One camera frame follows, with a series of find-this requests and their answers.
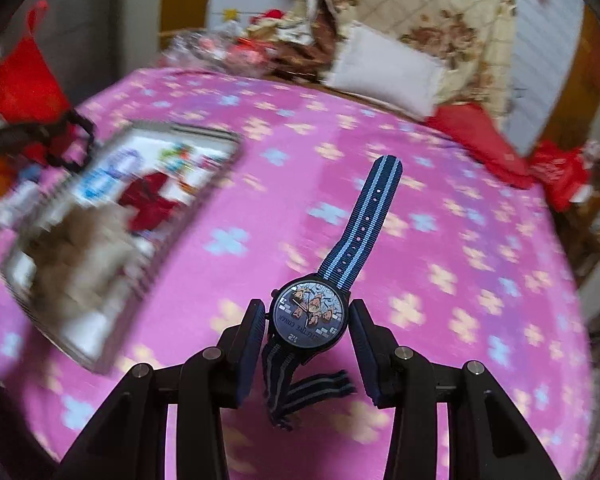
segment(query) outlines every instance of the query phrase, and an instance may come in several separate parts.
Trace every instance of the cartoon character on watch face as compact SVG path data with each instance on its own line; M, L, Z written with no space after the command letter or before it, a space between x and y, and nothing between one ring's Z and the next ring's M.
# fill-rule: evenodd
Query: cartoon character on watch face
M344 322L342 303L336 291L311 280L282 290L274 312L278 333L300 348L324 345L338 335Z

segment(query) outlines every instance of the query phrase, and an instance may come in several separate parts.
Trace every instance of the white pillow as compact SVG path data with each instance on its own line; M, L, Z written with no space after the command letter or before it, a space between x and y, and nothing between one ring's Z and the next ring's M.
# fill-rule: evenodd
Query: white pillow
M442 60L354 22L324 85L422 120L434 113L444 71Z

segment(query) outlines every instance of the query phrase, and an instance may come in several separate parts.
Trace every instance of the metal screw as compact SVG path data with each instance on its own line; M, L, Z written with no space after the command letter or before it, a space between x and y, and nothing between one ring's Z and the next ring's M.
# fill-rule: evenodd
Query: metal screw
M148 373L149 373L149 366L144 363L137 364L136 366L131 368L131 375L133 375L133 377L137 377L137 378L144 377Z
M472 374L480 375L484 371L484 365L480 361L469 361L466 369Z
M413 350L408 346L398 346L394 350L394 354L398 359L411 359L413 357Z
M215 361L222 355L222 350L217 346L210 346L209 348L205 348L202 352L202 357L207 361Z

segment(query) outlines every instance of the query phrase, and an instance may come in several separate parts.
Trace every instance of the bed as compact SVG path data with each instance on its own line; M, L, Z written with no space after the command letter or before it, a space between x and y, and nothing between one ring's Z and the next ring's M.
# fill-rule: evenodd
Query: bed
M237 324L251 298L317 269L340 237L375 158L404 173L376 247L352 288L376 323L432 362L483 361L569 478L585 452L589 351L578 300L539 187L496 181L442 134L343 98L262 80L139 70L82 107L101 138L134 118L235 130L244 151L174 249L108 376L35 332L0 278L0 377L56 458L136 362L184 362ZM3 237L0 254L10 241ZM348 337L300 370L346 368ZM233 479L381 478L392 412L362 393L301 412L281 433L251 395L223 414ZM448 478L439 417L438 477ZM174 478L174 416L167 478Z

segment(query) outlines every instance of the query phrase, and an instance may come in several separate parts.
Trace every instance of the open box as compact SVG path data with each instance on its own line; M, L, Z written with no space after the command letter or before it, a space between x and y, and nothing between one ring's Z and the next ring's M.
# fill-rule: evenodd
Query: open box
M13 297L37 329L78 364L106 373L165 256L239 149L238 134L182 124L137 121L114 134L81 174L69 176L22 221L0 266ZM73 203L115 201L129 181L152 171L171 177L160 195L183 205L154 231L134 233L133 263L114 280L99 309L58 321L45 305L32 300L36 265L25 254L26 247L43 230L58 224Z

